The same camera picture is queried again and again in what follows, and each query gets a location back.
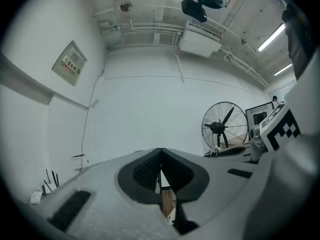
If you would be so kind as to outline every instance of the ceiling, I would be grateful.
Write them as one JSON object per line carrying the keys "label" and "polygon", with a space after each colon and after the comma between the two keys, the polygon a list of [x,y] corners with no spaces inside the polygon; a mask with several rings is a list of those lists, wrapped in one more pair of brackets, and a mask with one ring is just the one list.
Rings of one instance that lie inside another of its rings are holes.
{"label": "ceiling", "polygon": [[[133,4],[129,12],[120,10],[121,3],[125,1]],[[133,23],[151,24],[156,21],[184,27],[189,18],[181,10],[181,0],[91,0],[91,3],[93,16],[99,27],[106,24],[129,24],[130,20]],[[207,23],[224,31],[221,42],[253,67],[268,83],[277,79],[274,73],[291,63],[284,31],[263,51],[258,51],[258,47],[282,23],[284,7],[279,0],[231,0],[227,8],[204,9],[208,19],[211,19]],[[121,45],[156,42],[172,45],[173,36],[169,34],[154,34],[152,30],[128,34],[132,32],[129,28],[116,28],[117,26],[112,31],[101,31],[107,46],[119,44],[120,40]]]}

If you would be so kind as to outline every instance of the black slot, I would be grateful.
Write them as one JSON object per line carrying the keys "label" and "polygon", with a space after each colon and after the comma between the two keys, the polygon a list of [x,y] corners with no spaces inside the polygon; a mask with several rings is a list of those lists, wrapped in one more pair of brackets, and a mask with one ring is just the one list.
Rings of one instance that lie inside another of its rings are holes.
{"label": "black slot", "polygon": [[237,175],[237,176],[244,177],[247,179],[249,179],[252,175],[252,172],[250,172],[250,171],[238,170],[238,169],[230,169],[227,172],[229,174]]}
{"label": "black slot", "polygon": [[91,194],[86,191],[76,191],[60,208],[48,219],[53,226],[61,231],[66,231],[76,218]]}
{"label": "black slot", "polygon": [[162,197],[155,193],[161,170],[180,202],[197,200],[209,184],[209,174],[204,168],[166,148],[156,148],[119,171],[119,186],[138,203],[161,206]]}

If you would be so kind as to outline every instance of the person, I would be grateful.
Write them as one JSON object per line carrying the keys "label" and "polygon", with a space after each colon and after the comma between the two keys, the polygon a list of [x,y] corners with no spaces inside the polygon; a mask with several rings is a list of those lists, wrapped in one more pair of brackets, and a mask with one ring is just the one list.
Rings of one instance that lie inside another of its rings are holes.
{"label": "person", "polygon": [[274,107],[276,107],[276,106],[279,105],[279,104],[278,104],[278,98],[277,98],[277,96],[273,96],[273,97],[272,97],[272,101],[273,101]]}

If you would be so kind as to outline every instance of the white panel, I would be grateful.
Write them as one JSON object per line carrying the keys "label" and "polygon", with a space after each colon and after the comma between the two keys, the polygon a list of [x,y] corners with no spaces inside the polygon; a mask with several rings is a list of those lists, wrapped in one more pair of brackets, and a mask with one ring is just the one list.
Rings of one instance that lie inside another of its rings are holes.
{"label": "white panel", "polygon": [[190,30],[186,30],[182,36],[185,42],[189,42],[195,45],[203,46],[208,49],[212,49],[213,51],[218,51],[221,47],[221,44],[198,33],[195,33]]}
{"label": "white panel", "polygon": [[192,42],[184,41],[183,39],[181,39],[179,43],[179,47],[181,51],[197,54],[206,58],[209,58],[210,55],[213,53],[212,49],[208,49],[204,46],[201,46]]}

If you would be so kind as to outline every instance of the wall outlet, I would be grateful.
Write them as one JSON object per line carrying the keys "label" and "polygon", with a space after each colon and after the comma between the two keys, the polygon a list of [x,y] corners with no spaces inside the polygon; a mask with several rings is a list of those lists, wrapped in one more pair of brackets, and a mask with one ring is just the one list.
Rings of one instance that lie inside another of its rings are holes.
{"label": "wall outlet", "polygon": [[86,168],[90,166],[88,156],[85,153],[72,156],[71,162],[74,170],[79,170],[81,168]]}

